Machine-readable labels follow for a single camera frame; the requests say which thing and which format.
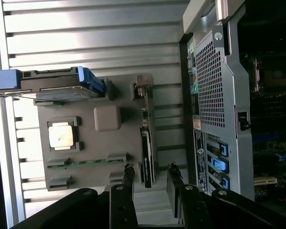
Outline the blue slot retainer clip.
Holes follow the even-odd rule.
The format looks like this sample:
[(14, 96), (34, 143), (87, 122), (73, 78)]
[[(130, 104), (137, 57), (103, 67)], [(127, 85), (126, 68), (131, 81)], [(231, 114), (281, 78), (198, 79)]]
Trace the blue slot retainer clip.
[(228, 163), (221, 160), (220, 158), (211, 158), (211, 164), (212, 167), (217, 168), (221, 171), (227, 171), (228, 170)]
[(229, 156), (229, 150), (228, 150), (228, 144), (219, 141), (219, 150), (220, 150), (220, 154), (224, 157), (228, 157)]
[(225, 189), (230, 189), (230, 178), (226, 175), (220, 175), (218, 177), (218, 180), (220, 182), (220, 185)]

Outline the green RAM stick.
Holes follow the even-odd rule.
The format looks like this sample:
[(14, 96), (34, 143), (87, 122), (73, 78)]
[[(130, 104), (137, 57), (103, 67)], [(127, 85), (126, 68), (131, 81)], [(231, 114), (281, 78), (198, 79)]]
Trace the green RAM stick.
[(56, 164), (49, 164), (47, 168), (69, 168), (69, 167), (81, 167), (81, 166), (94, 166), (94, 165), (108, 165), (108, 164), (116, 164), (116, 163), (124, 163), (125, 160), (123, 158), (118, 159), (99, 159), (99, 160), (88, 160), (88, 161), (79, 161), (73, 162), (65, 160), (63, 162), (59, 162)]

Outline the silver CPU chip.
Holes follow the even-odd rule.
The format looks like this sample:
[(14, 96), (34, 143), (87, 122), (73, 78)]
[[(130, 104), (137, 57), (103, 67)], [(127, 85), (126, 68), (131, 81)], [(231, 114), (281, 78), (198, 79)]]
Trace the silver CPU chip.
[(54, 150), (69, 150), (73, 146), (72, 126), (67, 122), (53, 123), (48, 128), (50, 147)]

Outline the green motherboard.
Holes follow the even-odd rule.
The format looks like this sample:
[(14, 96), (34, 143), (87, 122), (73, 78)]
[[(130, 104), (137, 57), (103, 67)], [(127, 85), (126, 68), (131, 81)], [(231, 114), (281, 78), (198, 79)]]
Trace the green motherboard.
[(251, 135), (276, 134), (275, 141), (253, 142), (254, 178), (276, 177), (277, 184), (255, 186), (257, 201), (279, 200), (286, 204), (286, 94), (260, 95), (250, 92)]

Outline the white expansion slot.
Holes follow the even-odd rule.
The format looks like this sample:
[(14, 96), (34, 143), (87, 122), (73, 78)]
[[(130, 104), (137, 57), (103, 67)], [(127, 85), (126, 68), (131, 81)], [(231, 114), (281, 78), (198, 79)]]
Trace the white expansion slot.
[(254, 185), (260, 186), (260, 185), (273, 185), (277, 184), (277, 178), (276, 177), (255, 177), (254, 178)]

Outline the CPU socket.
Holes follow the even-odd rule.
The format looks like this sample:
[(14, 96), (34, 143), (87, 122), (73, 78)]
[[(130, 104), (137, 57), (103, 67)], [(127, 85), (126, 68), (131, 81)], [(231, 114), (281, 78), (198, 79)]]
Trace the CPU socket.
[(265, 53), (251, 58), (248, 73), (252, 93), (286, 94), (286, 53)]

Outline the open PC case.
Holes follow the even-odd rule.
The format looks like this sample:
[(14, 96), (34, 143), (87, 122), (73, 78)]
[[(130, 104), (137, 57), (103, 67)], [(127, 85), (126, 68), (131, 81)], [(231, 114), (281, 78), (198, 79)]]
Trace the open PC case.
[[(226, 175), (229, 190), (286, 216), (285, 203), (255, 198), (248, 73), (251, 58), (286, 53), (286, 0), (190, 0), (179, 48), (190, 179), (211, 195)], [(212, 167), (212, 157), (228, 170)]]

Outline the hard disk in blue caddy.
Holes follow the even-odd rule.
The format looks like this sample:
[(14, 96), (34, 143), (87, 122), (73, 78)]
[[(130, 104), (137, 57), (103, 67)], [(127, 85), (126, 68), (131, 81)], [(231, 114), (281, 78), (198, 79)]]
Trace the hard disk in blue caddy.
[(20, 96), (40, 101), (68, 102), (104, 97), (104, 80), (88, 68), (46, 71), (0, 70), (0, 96)]

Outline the grey parts rack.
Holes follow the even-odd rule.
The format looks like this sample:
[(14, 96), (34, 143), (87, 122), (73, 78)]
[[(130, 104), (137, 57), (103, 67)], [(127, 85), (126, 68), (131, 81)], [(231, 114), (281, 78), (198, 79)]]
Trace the grey parts rack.
[[(139, 104), (133, 100), (132, 84), (137, 75), (107, 76), (104, 97), (57, 102), (35, 99), (38, 106), (41, 148), (46, 188), (49, 191), (81, 187), (105, 186), (121, 180), (124, 167), (133, 165), (135, 179), (142, 182), (142, 116)], [(67, 122), (72, 126), (73, 146), (69, 150), (50, 147), (49, 130), (53, 123)], [(65, 160), (73, 162), (118, 159), (124, 163), (47, 168)]]

